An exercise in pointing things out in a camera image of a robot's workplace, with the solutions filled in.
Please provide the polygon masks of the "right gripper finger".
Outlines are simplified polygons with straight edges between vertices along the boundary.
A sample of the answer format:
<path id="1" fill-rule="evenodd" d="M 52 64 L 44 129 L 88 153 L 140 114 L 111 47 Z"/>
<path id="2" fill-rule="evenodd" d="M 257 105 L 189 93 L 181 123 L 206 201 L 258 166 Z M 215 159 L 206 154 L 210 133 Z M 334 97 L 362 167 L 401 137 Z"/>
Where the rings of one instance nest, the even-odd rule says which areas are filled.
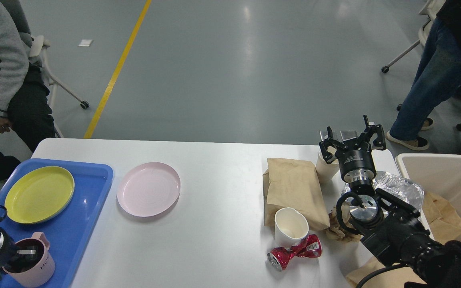
<path id="1" fill-rule="evenodd" d="M 365 129 L 357 138 L 353 139 L 353 149 L 366 152 L 386 150 L 387 145 L 383 126 L 370 122 L 366 115 L 363 116 L 363 119 L 365 122 Z"/>
<path id="2" fill-rule="evenodd" d="M 326 138 L 319 142 L 321 155 L 326 164 L 331 164 L 340 159 L 348 151 L 348 145 L 344 142 L 339 142 L 333 136 L 333 130 L 328 126 L 326 128 Z"/>

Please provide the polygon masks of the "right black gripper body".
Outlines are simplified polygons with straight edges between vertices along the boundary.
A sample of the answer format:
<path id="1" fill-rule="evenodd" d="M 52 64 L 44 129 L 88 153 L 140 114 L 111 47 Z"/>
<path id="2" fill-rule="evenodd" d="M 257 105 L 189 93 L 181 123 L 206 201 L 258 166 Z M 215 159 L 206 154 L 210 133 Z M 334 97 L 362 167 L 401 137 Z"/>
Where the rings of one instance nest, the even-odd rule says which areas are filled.
<path id="1" fill-rule="evenodd" d="M 367 150 L 352 150 L 344 152 L 339 157 L 341 179 L 348 184 L 359 180 L 373 180 L 377 170 L 373 156 Z"/>

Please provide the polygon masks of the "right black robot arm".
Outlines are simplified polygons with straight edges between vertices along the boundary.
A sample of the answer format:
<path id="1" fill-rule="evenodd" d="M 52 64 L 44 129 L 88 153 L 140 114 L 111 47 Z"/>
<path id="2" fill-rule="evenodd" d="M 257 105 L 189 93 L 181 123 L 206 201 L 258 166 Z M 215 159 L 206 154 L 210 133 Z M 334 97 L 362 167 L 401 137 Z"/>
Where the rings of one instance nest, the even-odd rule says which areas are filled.
<path id="1" fill-rule="evenodd" d="M 357 287 L 388 270 L 410 267 L 424 283 L 406 282 L 406 288 L 461 288 L 461 241 L 440 244 L 431 239 L 417 208 L 374 188 L 372 152 L 386 150 L 385 133 L 382 125 L 363 118 L 365 129 L 359 136 L 339 141 L 328 126 L 319 142 L 325 163 L 338 161 L 341 179 L 350 188 L 335 206 L 339 226 L 362 235 L 362 244 L 384 265 Z"/>

